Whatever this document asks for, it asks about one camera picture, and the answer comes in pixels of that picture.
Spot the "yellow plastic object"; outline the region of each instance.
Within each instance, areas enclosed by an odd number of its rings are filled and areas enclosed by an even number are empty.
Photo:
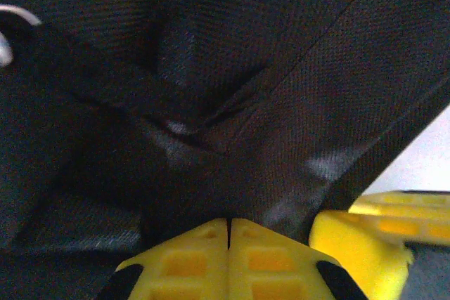
[[[216,219],[121,263],[144,269],[129,300],[227,299],[228,231]]]
[[[217,219],[116,271],[143,266],[129,300],[335,300],[318,261],[339,266],[330,256],[244,219],[233,220],[228,249],[227,223]]]
[[[366,217],[371,216],[321,212],[314,220],[309,245],[336,258],[370,300],[398,299],[413,254],[401,242],[378,237]]]
[[[450,222],[450,194],[376,193],[356,200],[349,212]]]
[[[389,241],[450,246],[450,195],[379,193],[362,196],[349,212]]]
[[[245,219],[234,219],[229,251],[229,291],[235,300],[334,299],[316,262],[339,263]]]

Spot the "white cord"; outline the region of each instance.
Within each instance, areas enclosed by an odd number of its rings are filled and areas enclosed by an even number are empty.
[[[0,12],[9,12],[20,16],[22,19],[28,21],[31,26],[38,26],[42,24],[41,20],[33,13],[25,10],[24,8],[14,5],[0,4]],[[0,68],[6,67],[14,60],[13,50],[9,46],[8,40],[0,32]]]

